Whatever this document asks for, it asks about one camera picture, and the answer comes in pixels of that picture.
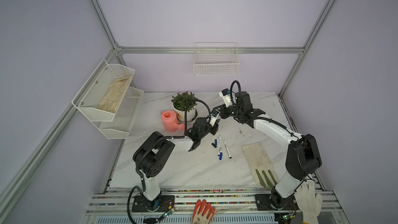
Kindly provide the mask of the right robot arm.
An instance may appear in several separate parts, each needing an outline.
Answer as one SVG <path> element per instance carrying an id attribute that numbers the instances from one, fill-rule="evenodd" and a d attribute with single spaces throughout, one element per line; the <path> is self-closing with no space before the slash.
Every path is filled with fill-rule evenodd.
<path id="1" fill-rule="evenodd" d="M 264 111 L 253 108 L 246 91 L 233 94 L 231 90 L 224 89 L 219 96 L 224 104 L 214 108 L 218 112 L 217 116 L 222 119 L 234 117 L 237 122 L 268 135 L 286 150 L 286 172 L 272 187 L 269 199 L 271 208 L 282 209 L 305 178 L 322 165 L 315 137 L 294 132 L 271 119 Z"/>

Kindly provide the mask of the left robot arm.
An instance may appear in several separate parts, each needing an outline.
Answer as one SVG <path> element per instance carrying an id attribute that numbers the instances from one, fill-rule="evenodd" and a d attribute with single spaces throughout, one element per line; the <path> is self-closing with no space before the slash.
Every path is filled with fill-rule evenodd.
<path id="1" fill-rule="evenodd" d="M 217 133 L 219 121 L 216 117 L 198 118 L 181 136 L 164 136 L 155 131 L 135 152 L 133 156 L 135 171 L 141 179 L 142 202 L 147 210 L 155 211 L 160 206 L 162 193 L 158 175 L 164 169 L 172 152 L 194 151 L 205 136 Z"/>

